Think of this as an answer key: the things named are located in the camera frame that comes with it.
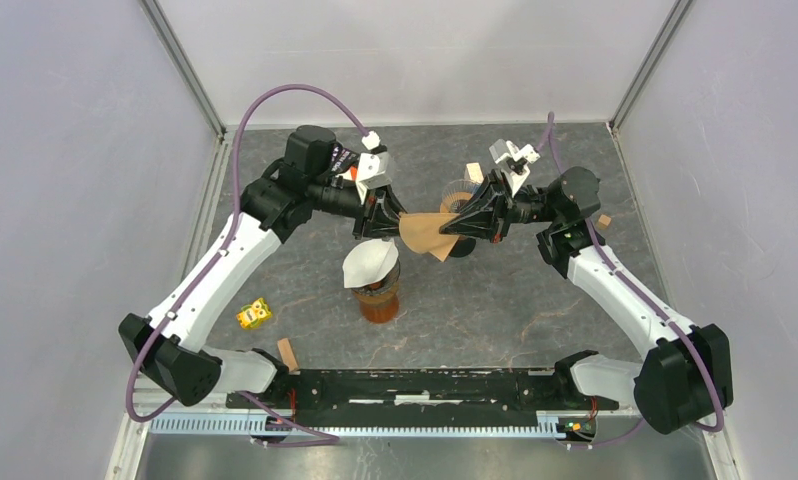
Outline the white paper coffee filter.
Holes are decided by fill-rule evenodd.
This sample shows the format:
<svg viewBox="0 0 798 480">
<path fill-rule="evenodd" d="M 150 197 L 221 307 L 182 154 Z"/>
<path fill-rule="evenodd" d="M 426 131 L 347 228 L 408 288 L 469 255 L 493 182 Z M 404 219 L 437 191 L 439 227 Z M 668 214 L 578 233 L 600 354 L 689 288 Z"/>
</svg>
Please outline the white paper coffee filter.
<svg viewBox="0 0 798 480">
<path fill-rule="evenodd" d="M 356 245 L 342 264 L 347 289 L 361 288 L 383 280 L 398 263 L 398 249 L 392 239 L 371 239 Z"/>
</svg>

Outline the dark glass dripper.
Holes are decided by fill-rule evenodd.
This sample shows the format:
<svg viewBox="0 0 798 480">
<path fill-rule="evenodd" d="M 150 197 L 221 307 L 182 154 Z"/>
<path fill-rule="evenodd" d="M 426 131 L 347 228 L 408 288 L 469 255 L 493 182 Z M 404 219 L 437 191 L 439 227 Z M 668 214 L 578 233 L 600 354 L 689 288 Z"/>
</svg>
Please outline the dark glass dripper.
<svg viewBox="0 0 798 480">
<path fill-rule="evenodd" d="M 364 297 L 375 297 L 395 292 L 398 289 L 400 274 L 401 265 L 396 263 L 394 267 L 387 273 L 387 275 L 381 280 L 378 280 L 373 284 L 352 288 L 351 291 L 353 294 Z"/>
</svg>

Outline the single brown paper filter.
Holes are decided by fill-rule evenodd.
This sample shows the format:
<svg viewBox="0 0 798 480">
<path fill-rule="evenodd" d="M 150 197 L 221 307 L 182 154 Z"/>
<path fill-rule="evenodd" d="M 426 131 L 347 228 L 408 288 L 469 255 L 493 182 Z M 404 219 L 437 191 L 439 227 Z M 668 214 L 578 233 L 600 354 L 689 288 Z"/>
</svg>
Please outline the single brown paper filter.
<svg viewBox="0 0 798 480">
<path fill-rule="evenodd" d="M 403 213 L 399 217 L 400 238 L 412 252 L 430 254 L 445 262 L 460 236 L 442 234 L 440 229 L 457 216 L 457 213 Z"/>
</svg>

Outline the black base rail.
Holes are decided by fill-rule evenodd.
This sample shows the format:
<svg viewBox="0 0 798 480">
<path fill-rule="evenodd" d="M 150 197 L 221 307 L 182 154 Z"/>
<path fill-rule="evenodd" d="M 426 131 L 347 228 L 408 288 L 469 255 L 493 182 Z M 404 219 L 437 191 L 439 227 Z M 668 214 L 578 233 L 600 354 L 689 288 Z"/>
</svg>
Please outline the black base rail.
<svg viewBox="0 0 798 480">
<path fill-rule="evenodd" d="M 539 412 L 614 411 L 552 367 L 301 369 L 276 374 L 257 399 L 307 427 L 530 427 Z"/>
</svg>

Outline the small wooden cube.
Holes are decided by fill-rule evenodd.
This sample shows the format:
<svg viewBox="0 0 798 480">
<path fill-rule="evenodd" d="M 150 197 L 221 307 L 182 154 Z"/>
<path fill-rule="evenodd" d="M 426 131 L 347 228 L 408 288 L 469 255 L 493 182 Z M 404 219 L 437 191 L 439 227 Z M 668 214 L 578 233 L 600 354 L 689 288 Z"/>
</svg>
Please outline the small wooden cube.
<svg viewBox="0 0 798 480">
<path fill-rule="evenodd" d="M 613 219 L 611 216 L 606 214 L 601 214 L 595 222 L 595 227 L 598 230 L 606 230 L 610 227 L 612 221 Z"/>
</svg>

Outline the yellow toy figure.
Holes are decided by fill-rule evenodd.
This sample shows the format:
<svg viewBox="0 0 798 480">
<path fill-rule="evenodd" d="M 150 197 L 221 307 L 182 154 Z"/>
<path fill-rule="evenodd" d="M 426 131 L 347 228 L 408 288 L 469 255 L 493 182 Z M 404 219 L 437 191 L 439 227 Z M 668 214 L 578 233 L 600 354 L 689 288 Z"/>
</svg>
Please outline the yellow toy figure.
<svg viewBox="0 0 798 480">
<path fill-rule="evenodd" d="M 239 326 L 244 330 L 257 329 L 272 317 L 273 312 L 264 298 L 243 306 L 236 315 Z"/>
</svg>

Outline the clear glass dripper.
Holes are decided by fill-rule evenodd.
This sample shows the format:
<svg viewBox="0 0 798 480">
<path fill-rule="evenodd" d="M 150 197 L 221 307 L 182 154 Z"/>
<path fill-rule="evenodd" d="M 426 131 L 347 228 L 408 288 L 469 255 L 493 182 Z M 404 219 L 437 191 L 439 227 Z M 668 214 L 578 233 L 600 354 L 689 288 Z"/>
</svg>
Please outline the clear glass dripper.
<svg viewBox="0 0 798 480">
<path fill-rule="evenodd" d="M 468 197 L 470 200 L 473 197 L 476 188 L 476 184 L 465 180 L 452 181 L 444 187 L 441 202 L 450 197 Z"/>
</svg>

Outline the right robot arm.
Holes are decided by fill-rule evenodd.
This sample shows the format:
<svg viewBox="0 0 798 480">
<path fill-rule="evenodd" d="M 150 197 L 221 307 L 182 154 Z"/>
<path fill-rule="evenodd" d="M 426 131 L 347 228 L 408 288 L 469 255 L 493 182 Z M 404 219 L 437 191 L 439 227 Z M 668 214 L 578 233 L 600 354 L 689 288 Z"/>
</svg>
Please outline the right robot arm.
<svg viewBox="0 0 798 480">
<path fill-rule="evenodd" d="M 513 190 L 504 173 L 487 175 L 441 233 L 501 241 L 513 224 L 546 223 L 538 233 L 544 262 L 592 298 L 626 334 L 637 362 L 596 351 L 555 365 L 555 400 L 577 408 L 590 397 L 632 406 L 661 434 L 693 425 L 717 433 L 733 402 L 728 336 L 715 324 L 698 326 L 649 290 L 596 232 L 599 180 L 571 167 L 547 187 Z"/>
</svg>

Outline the dark red black dripper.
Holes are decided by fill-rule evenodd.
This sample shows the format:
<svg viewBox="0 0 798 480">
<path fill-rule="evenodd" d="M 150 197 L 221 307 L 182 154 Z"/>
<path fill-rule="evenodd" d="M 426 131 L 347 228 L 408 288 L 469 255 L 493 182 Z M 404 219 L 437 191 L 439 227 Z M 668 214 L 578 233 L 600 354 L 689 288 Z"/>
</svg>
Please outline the dark red black dripper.
<svg viewBox="0 0 798 480">
<path fill-rule="evenodd" d="M 460 236 L 449 252 L 451 258 L 469 256 L 476 248 L 477 240 L 473 237 Z"/>
</svg>

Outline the wooden rectangular block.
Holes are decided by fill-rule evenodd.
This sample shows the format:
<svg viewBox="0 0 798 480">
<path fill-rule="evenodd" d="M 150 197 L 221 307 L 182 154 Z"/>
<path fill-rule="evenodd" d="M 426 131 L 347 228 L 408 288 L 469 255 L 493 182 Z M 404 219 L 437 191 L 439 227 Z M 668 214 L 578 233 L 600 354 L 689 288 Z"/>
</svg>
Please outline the wooden rectangular block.
<svg viewBox="0 0 798 480">
<path fill-rule="evenodd" d="M 277 348 L 283 364 L 287 367 L 290 373 L 296 373 L 300 370 L 294 349 L 289 338 L 281 338 L 277 341 Z"/>
</svg>

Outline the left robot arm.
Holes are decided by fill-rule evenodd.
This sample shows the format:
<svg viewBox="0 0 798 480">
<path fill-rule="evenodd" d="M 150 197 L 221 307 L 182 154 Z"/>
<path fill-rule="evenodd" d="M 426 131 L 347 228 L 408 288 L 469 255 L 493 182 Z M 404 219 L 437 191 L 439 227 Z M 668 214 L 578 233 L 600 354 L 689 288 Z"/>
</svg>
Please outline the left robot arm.
<svg viewBox="0 0 798 480">
<path fill-rule="evenodd" d="M 316 212 L 353 220 L 360 240 L 344 261 L 345 288 L 385 281 L 399 264 L 394 240 L 404 209 L 395 198 L 393 164 L 375 132 L 364 149 L 345 148 L 323 127 L 298 127 L 284 154 L 248 184 L 220 236 L 175 290 L 145 316 L 127 315 L 118 332 L 136 374 L 184 406 L 215 392 L 250 392 L 265 407 L 281 405 L 289 381 L 256 351 L 212 349 L 213 326 L 252 273 Z"/>
</svg>

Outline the coffee filter box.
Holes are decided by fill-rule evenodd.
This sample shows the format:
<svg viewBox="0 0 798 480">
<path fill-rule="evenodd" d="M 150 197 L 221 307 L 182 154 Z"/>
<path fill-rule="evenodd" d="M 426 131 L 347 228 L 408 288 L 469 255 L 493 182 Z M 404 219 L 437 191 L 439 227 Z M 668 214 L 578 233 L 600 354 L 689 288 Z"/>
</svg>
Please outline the coffee filter box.
<svg viewBox="0 0 798 480">
<path fill-rule="evenodd" d="M 337 146 L 332 152 L 329 163 L 329 175 L 331 177 L 342 175 L 352 167 L 356 167 L 360 154 L 348 148 Z"/>
</svg>

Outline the amber glass carafe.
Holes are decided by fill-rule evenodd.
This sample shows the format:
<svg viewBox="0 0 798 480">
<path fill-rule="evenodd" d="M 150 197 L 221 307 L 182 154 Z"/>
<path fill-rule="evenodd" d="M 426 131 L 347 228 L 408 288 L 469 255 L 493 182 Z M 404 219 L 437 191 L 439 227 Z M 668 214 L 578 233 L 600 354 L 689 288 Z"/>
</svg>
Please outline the amber glass carafe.
<svg viewBox="0 0 798 480">
<path fill-rule="evenodd" d="M 387 323 L 393 320 L 398 313 L 399 299 L 395 293 L 364 295 L 354 292 L 353 296 L 358 301 L 360 313 L 371 323 Z"/>
</svg>

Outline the wooden ring holder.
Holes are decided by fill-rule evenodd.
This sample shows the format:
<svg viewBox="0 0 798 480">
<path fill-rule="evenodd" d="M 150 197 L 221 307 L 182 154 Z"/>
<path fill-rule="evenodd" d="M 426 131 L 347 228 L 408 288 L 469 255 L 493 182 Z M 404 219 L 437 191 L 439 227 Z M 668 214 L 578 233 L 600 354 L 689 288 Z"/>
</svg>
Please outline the wooden ring holder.
<svg viewBox="0 0 798 480">
<path fill-rule="evenodd" d="M 461 208 L 469 201 L 466 197 L 450 197 L 444 199 L 439 207 L 440 213 L 458 213 Z"/>
</svg>

